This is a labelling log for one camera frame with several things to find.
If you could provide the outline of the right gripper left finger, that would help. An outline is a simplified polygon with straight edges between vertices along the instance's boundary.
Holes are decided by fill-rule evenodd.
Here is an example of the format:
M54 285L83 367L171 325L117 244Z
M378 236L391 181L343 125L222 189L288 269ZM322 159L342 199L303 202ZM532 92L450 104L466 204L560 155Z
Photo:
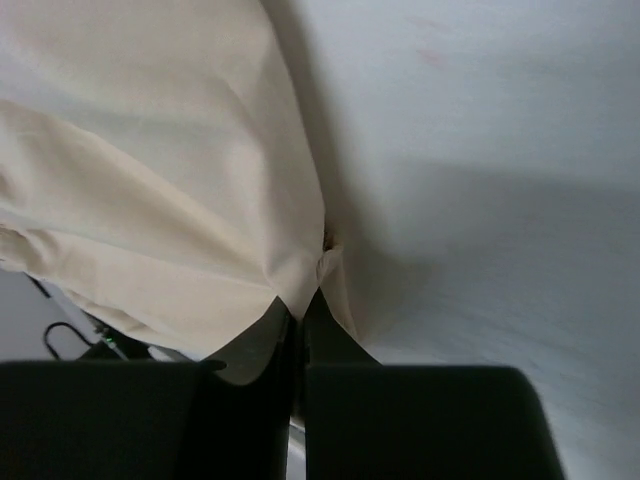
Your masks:
M198 362L9 362L5 479L281 479L291 317L262 317Z

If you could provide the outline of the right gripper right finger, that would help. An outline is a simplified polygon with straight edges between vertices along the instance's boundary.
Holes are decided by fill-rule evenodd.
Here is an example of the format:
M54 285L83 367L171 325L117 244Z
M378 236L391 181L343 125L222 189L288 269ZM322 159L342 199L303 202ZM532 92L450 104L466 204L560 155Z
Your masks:
M310 479L562 479L540 399L506 366L382 365L316 293L303 320Z

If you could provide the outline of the beige trousers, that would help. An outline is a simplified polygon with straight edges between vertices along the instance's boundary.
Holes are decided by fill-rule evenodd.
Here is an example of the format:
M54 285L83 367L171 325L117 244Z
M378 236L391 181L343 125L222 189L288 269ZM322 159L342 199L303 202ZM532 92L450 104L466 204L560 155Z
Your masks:
M316 293L354 331L260 2L2 3L1 265L190 353Z

